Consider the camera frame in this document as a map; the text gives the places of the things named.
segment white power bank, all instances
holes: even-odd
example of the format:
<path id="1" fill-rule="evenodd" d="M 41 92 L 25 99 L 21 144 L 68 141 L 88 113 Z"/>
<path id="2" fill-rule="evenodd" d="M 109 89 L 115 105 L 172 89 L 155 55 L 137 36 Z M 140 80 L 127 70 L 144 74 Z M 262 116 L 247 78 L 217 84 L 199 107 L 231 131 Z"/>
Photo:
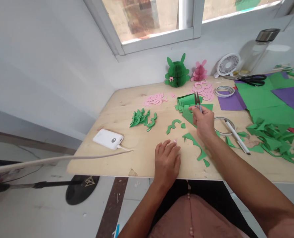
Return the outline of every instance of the white power bank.
<path id="1" fill-rule="evenodd" d="M 116 150 L 117 146 L 123 141 L 124 136 L 111 132 L 105 129 L 101 129 L 96 136 L 94 136 L 93 141 L 105 146 L 109 149 Z"/>

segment small scissors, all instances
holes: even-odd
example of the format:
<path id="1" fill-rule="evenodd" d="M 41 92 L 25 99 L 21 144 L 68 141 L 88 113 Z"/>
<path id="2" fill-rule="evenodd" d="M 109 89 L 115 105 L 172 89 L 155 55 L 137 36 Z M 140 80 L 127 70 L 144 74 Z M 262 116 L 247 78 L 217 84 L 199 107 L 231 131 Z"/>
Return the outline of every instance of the small scissors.
<path id="1" fill-rule="evenodd" d="M 226 79 L 235 79 L 234 77 L 224 77 Z M 238 77 L 237 80 L 247 83 L 252 86 L 263 86 L 265 84 L 264 80 L 267 78 L 266 75 L 263 74 L 255 74 L 250 76 Z"/>
<path id="2" fill-rule="evenodd" d="M 201 107 L 201 102 L 200 102 L 200 97 L 199 97 L 199 93 L 198 92 L 196 92 L 196 94 L 194 93 L 194 101 L 195 101 L 195 106 L 197 108 L 199 108 L 200 111 L 202 112 L 202 107 Z"/>

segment black scissors handle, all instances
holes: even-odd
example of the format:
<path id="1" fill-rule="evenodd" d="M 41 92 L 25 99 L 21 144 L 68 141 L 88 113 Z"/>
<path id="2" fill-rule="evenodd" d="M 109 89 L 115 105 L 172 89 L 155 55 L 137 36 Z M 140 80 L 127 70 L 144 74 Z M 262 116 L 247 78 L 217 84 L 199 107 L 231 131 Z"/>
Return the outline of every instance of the black scissors handle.
<path id="1" fill-rule="evenodd" d="M 263 86 L 265 84 L 264 80 L 267 78 L 266 75 L 263 74 L 255 74 L 247 77 L 238 77 L 237 80 L 247 83 L 252 86 Z"/>

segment pink paper rabbit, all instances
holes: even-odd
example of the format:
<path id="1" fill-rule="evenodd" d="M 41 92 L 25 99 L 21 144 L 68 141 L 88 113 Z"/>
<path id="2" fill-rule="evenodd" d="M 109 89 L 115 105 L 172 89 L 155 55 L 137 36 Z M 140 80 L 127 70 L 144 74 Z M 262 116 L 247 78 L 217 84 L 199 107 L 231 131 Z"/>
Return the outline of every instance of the pink paper rabbit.
<path id="1" fill-rule="evenodd" d="M 206 59 L 203 60 L 202 64 L 199 62 L 196 62 L 196 69 L 193 73 L 193 77 L 191 78 L 191 81 L 201 81 L 203 79 L 207 78 L 207 70 L 205 70 L 204 65 L 206 64 Z"/>

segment white pen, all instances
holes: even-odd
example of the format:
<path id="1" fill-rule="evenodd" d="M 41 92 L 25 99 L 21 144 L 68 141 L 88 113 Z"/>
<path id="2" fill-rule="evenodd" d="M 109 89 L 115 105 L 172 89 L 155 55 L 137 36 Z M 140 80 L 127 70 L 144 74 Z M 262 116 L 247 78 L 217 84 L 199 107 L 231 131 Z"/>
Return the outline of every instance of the white pen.
<path id="1" fill-rule="evenodd" d="M 233 135 L 237 139 L 237 143 L 242 148 L 242 150 L 246 154 L 250 155 L 250 152 L 249 152 L 248 148 L 245 146 L 244 142 L 242 142 L 242 140 L 240 139 L 240 137 L 238 136 L 238 134 L 236 133 L 236 131 L 233 129 L 233 127 L 231 126 L 231 124 L 227 120 L 225 120 L 225 119 L 224 119 L 224 121 L 226 122 L 226 125 L 229 127 L 229 129 L 232 131 Z"/>

